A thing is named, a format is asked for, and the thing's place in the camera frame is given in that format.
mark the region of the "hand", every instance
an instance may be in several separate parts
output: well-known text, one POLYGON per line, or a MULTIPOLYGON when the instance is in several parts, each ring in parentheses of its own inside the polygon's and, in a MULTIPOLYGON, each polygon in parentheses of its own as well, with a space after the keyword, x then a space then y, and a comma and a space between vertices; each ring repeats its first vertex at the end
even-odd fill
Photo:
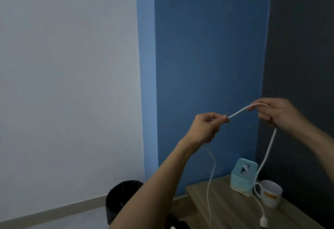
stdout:
POLYGON ((303 131, 306 125, 311 124, 287 99, 261 98, 253 103, 264 103, 269 107, 256 105, 249 107, 248 111, 257 108, 260 119, 278 126, 292 135, 303 131))
POLYGON ((215 134, 219 132, 220 125, 228 122, 229 119, 226 115, 217 113, 196 115, 188 133, 178 145, 194 154, 203 144, 211 142, 215 134))

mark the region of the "tissue box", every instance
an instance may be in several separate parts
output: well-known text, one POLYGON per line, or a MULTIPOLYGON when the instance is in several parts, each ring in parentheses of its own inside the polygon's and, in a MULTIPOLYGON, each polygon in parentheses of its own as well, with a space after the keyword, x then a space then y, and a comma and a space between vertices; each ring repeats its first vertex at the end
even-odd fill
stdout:
POLYGON ((249 187, 253 184, 257 166, 258 164, 254 161, 239 158, 231 173, 231 189, 245 196, 251 196, 253 194, 253 188, 249 189, 249 187))

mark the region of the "floor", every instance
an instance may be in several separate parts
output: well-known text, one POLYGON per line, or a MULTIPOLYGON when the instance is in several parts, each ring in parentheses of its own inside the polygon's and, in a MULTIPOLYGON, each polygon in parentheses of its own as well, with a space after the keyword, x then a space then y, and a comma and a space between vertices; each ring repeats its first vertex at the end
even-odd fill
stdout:
POLYGON ((106 209, 98 209, 82 212, 44 224, 28 227, 29 229, 108 229, 106 223, 106 209))

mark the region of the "black trash bin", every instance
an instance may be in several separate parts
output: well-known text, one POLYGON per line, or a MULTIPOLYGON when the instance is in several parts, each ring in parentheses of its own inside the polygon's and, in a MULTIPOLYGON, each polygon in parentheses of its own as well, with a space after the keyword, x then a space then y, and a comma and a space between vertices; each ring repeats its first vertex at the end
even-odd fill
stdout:
POLYGON ((143 185, 138 180, 127 180, 121 182, 109 191, 106 196, 106 220, 108 225, 115 219, 117 214, 122 210, 123 206, 143 185))

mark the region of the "baseboard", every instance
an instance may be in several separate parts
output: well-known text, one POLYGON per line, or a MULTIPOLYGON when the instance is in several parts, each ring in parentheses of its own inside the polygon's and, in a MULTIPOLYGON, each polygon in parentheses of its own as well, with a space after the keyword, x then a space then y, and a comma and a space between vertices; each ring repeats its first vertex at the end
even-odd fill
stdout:
POLYGON ((106 204, 106 196, 93 198, 90 200, 62 206, 59 208, 38 212, 35 214, 14 218, 0 222, 1 229, 23 229, 34 225, 39 225, 51 220, 63 218, 73 214, 93 210, 106 204))

